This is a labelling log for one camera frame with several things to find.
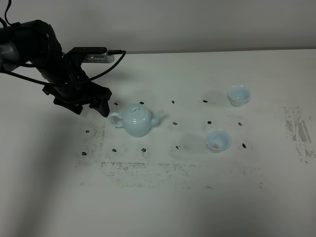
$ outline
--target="teapot spout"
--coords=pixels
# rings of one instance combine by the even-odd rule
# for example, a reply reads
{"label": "teapot spout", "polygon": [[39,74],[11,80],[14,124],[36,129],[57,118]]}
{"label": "teapot spout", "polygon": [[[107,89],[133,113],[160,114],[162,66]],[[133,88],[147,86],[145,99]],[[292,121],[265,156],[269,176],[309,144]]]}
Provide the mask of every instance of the teapot spout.
{"label": "teapot spout", "polygon": [[152,119],[152,126],[157,126],[160,120],[161,115],[163,114],[163,110],[158,111],[154,118]]}

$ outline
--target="light blue teapot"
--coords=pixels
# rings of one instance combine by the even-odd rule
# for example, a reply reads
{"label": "light blue teapot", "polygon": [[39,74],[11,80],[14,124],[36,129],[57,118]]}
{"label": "light blue teapot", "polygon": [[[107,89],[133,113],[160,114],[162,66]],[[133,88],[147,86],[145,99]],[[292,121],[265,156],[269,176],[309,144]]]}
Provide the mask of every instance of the light blue teapot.
{"label": "light blue teapot", "polygon": [[[144,136],[152,126],[157,126],[163,110],[160,110],[152,118],[150,111],[141,104],[132,104],[124,110],[120,115],[119,113],[109,114],[109,118],[114,127],[124,127],[125,130],[133,137]],[[122,120],[122,124],[114,121],[114,117]]]}

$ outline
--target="tabletop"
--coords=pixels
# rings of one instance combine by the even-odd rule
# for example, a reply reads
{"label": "tabletop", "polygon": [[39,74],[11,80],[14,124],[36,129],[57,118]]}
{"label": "tabletop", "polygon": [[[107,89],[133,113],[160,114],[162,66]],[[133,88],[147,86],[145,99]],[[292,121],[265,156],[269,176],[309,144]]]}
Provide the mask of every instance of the tabletop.
{"label": "tabletop", "polygon": [[[128,54],[96,83],[111,112],[165,111],[141,138],[0,75],[1,236],[314,236],[315,65],[316,50]],[[251,92],[242,107],[235,84]],[[218,154],[217,128],[231,138]]]}

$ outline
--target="teapot handle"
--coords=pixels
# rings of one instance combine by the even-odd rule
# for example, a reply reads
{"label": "teapot handle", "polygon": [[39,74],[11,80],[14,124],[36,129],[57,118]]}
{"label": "teapot handle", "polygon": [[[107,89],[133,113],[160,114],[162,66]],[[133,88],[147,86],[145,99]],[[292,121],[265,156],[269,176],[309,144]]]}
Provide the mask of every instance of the teapot handle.
{"label": "teapot handle", "polygon": [[110,120],[111,120],[111,124],[112,124],[114,127],[123,127],[122,124],[117,124],[116,122],[114,122],[113,117],[117,117],[117,118],[119,118],[119,119],[122,119],[122,116],[119,115],[119,113],[110,113],[110,114],[109,114],[109,118],[110,118]]}

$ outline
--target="robotic arm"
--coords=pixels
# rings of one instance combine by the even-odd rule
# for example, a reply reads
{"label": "robotic arm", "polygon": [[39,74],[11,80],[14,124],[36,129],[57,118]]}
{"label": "robotic arm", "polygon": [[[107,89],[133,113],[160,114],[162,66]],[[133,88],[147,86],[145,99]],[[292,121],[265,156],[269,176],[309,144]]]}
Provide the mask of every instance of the robotic arm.
{"label": "robotic arm", "polygon": [[[121,54],[121,57],[112,67],[93,78],[89,79],[81,69],[83,62],[112,63],[114,54]],[[107,50],[105,47],[76,47],[65,54],[52,27],[40,20],[0,28],[0,73],[44,85],[43,92],[55,96],[54,104],[78,115],[82,106],[89,104],[102,116],[108,116],[108,100],[112,93],[91,81],[111,71],[125,54],[124,50]],[[49,83],[13,73],[19,66],[36,67]]]}

